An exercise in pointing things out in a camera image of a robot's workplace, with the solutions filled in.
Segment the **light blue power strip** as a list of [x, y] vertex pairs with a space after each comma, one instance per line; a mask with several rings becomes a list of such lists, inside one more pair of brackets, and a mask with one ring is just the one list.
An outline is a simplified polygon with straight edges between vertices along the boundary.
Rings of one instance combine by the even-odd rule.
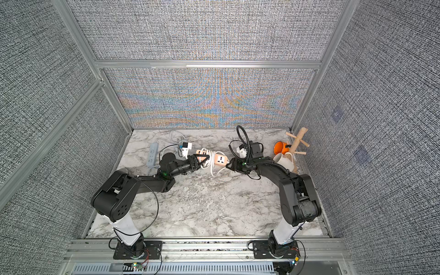
[[169, 132], [168, 139], [158, 138], [157, 142], [150, 144], [149, 152], [147, 155], [147, 168], [157, 168], [158, 155], [165, 153], [168, 149], [176, 149], [176, 153], [179, 157], [183, 157], [182, 146], [183, 143], [187, 142], [186, 137], [178, 131], [171, 130]]

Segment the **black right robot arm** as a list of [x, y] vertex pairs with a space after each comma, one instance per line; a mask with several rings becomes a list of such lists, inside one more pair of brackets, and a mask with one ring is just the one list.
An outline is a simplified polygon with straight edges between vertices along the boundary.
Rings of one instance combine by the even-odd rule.
[[226, 168], [245, 175], [254, 171], [278, 187], [283, 219], [268, 238], [268, 250], [275, 257], [294, 249], [295, 235], [322, 214], [314, 183], [307, 174], [291, 172], [270, 157], [252, 160], [233, 158]]

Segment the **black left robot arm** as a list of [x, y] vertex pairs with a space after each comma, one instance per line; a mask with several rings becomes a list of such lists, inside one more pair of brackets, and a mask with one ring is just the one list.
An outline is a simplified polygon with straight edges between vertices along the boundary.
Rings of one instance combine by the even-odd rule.
[[153, 176], [132, 176], [125, 170], [117, 170], [92, 196], [91, 206], [109, 220], [119, 242], [132, 247], [142, 237], [129, 216], [135, 197], [141, 193], [170, 191], [176, 176], [199, 170], [209, 159], [209, 155], [194, 154], [180, 160], [173, 153], [166, 153]]

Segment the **orange mug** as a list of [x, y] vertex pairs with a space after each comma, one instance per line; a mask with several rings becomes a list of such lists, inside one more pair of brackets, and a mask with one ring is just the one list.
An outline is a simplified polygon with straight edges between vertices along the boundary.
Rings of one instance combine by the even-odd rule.
[[287, 152], [289, 152], [291, 145], [286, 143], [286, 142], [282, 142], [282, 141], [278, 141], [274, 146], [273, 146], [273, 153], [275, 155], [277, 154], [286, 154]]

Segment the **white mug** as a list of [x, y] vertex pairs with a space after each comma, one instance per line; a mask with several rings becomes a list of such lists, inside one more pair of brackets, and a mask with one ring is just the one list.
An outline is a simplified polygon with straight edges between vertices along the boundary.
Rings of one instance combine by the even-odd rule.
[[290, 152], [286, 153], [279, 153], [274, 156], [273, 161], [279, 165], [282, 165], [284, 168], [288, 169], [289, 171], [296, 172], [297, 166], [296, 162], [294, 160], [293, 155]]

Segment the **wooden mug tree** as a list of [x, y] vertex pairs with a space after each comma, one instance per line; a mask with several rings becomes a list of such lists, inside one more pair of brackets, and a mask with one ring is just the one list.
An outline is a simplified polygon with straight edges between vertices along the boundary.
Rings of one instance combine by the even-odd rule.
[[304, 135], [308, 132], [308, 128], [302, 127], [299, 132], [297, 133], [297, 135], [293, 135], [289, 132], [286, 132], [285, 134], [293, 139], [293, 143], [291, 144], [290, 148], [289, 148], [289, 153], [291, 153], [292, 155], [306, 155], [306, 152], [303, 151], [297, 151], [300, 143], [305, 145], [306, 148], [310, 147], [310, 145], [305, 142], [303, 140]]

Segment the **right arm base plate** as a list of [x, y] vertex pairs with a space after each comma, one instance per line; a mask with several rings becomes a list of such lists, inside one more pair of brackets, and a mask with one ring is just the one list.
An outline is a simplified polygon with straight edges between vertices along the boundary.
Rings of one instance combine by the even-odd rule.
[[270, 240], [253, 240], [250, 243], [251, 250], [255, 259], [295, 259], [301, 257], [300, 249], [297, 241], [287, 244], [278, 244], [276, 241]]

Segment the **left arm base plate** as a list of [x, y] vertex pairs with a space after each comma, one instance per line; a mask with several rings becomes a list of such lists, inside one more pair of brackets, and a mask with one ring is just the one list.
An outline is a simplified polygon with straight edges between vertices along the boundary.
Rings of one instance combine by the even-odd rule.
[[133, 246], [118, 242], [113, 254], [114, 260], [159, 260], [162, 241], [138, 241]]

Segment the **aluminium front rail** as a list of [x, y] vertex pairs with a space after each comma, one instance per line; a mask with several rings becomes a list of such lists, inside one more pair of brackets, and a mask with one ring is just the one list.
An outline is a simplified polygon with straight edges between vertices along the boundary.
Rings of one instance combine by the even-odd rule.
[[354, 275], [340, 238], [299, 237], [282, 258], [265, 237], [159, 237], [146, 239], [138, 259], [110, 248], [110, 239], [75, 239], [60, 275]]

